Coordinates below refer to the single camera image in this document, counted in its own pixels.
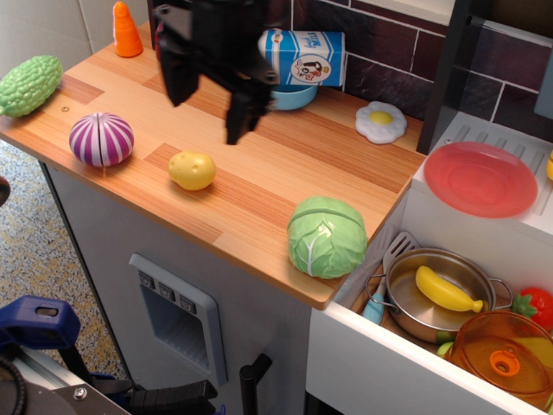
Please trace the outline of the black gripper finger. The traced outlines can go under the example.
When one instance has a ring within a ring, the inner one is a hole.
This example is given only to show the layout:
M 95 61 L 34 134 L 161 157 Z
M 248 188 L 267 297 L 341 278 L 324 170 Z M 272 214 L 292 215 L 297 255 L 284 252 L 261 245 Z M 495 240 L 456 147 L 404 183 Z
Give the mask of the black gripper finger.
M 248 132 L 254 131 L 264 115 L 264 95 L 255 92 L 233 92 L 226 115 L 226 143 L 236 145 Z
M 160 63 L 166 92 L 173 106 L 188 100 L 198 89 L 199 70 L 192 48 L 160 46 Z

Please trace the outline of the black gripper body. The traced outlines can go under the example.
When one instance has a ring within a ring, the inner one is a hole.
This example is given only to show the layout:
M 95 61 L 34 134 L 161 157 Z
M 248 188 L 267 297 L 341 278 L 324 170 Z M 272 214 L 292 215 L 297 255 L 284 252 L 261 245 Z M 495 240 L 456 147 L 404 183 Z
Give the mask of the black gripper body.
M 169 1 L 153 9 L 160 46 L 192 48 L 195 66 L 227 91 L 264 95 L 268 111 L 277 75 L 257 41 L 265 31 L 265 1 Z

